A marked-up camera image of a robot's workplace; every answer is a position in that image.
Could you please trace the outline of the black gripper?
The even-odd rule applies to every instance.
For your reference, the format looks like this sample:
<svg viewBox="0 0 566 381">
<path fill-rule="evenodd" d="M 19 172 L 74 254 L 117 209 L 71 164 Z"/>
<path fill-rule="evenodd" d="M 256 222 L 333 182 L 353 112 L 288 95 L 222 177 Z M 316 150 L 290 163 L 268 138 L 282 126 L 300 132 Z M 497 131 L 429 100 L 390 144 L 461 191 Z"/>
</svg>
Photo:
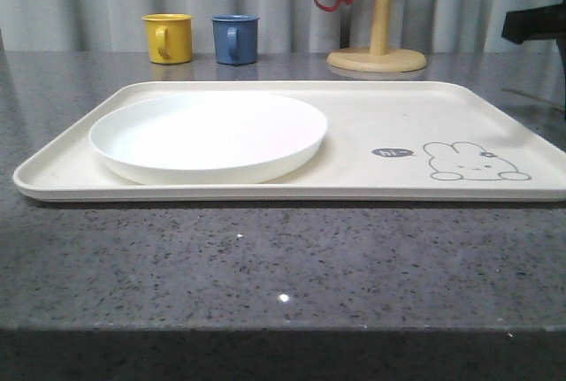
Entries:
<svg viewBox="0 0 566 381">
<path fill-rule="evenodd" d="M 565 41 L 565 0 L 506 14 L 501 36 L 515 44 L 526 41 Z"/>
</svg>

